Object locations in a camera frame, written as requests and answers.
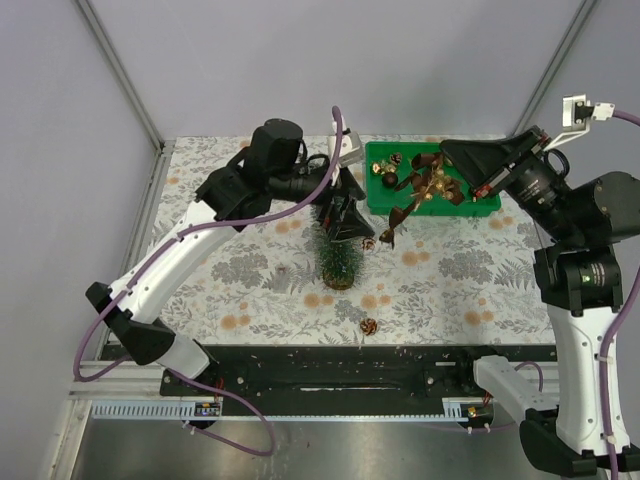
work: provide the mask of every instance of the green tray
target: green tray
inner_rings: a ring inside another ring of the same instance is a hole
[[[371,165],[374,162],[389,161],[392,153],[402,154],[402,163],[397,173],[400,181],[411,173],[411,159],[419,153],[435,153],[439,151],[437,143],[420,142],[369,142],[366,145],[366,189],[367,205],[371,213],[375,215],[388,215],[389,211],[398,206],[405,208],[412,199],[411,185],[400,192],[394,192],[392,188],[382,185],[382,178],[374,175]],[[452,217],[488,217],[491,212],[500,209],[500,197],[479,199],[476,202],[469,196],[469,184],[465,182],[458,171],[453,167],[443,167],[446,174],[462,181],[460,189],[464,193],[465,201],[457,207],[441,196],[435,196],[430,202],[424,202],[412,215],[452,216]]]

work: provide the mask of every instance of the miniature christmas tree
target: miniature christmas tree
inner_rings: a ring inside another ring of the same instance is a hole
[[[334,290],[351,288],[362,273],[362,238],[331,242],[327,233],[314,224],[311,232],[316,266],[325,285]]]

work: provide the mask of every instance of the wall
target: wall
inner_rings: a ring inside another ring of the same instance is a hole
[[[0,478],[37,478],[153,152],[69,0],[0,4]]]
[[[637,0],[603,1],[595,11],[574,51],[545,97],[534,122],[551,135],[561,129],[563,95],[587,93],[592,101],[615,103],[640,115],[640,34]],[[573,186],[612,170],[640,178],[640,129],[622,120],[593,125],[591,133],[561,147],[572,162]],[[640,239],[628,240],[616,249],[624,273],[625,295],[640,264]],[[640,302],[620,331],[618,359],[624,419],[629,433],[640,444]]]
[[[165,138],[250,134],[267,118],[326,134],[502,133],[580,0],[93,0]]]

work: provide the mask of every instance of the cable tie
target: cable tie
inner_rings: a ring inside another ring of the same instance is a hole
[[[613,357],[603,357],[599,353],[597,355],[597,359],[598,359],[599,362],[605,362],[605,363],[608,363],[609,365],[613,365],[613,363],[614,363],[613,362]]]

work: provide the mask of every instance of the robotic arm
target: robotic arm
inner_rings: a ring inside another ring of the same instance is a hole
[[[571,189],[569,163],[554,149],[613,112],[612,104],[568,97],[564,132],[553,141],[533,127],[505,140],[440,145],[473,195],[505,190],[551,237],[552,246],[535,252],[534,271],[556,337],[560,406],[503,357],[477,360],[474,377],[520,425],[531,464],[564,477],[594,475],[598,467],[615,471],[612,478],[618,467],[640,470],[640,450],[630,443],[620,410],[615,333],[624,316],[618,319],[622,285],[612,247],[640,234],[640,183],[612,172]],[[550,154],[561,160],[562,171],[552,167]]]
[[[356,201],[365,198],[364,192],[344,165],[358,154],[358,148],[362,154],[361,144],[357,134],[348,131],[346,135],[353,141],[333,152],[336,164],[328,155],[307,158],[298,125],[267,121],[256,129],[250,146],[209,175],[184,215],[138,265],[111,285],[96,282],[89,287],[87,298],[97,311],[109,309],[104,321],[136,363],[157,362],[187,378],[215,384],[217,362],[196,341],[164,325],[158,314],[204,258],[246,225],[257,223],[250,219],[267,213],[272,200],[299,203],[318,193],[311,203],[316,206],[316,220],[332,241],[373,235],[355,208]],[[336,137],[333,145],[342,145],[343,131],[336,132]],[[323,188],[329,174],[332,179]],[[214,222],[233,225],[211,228]]]

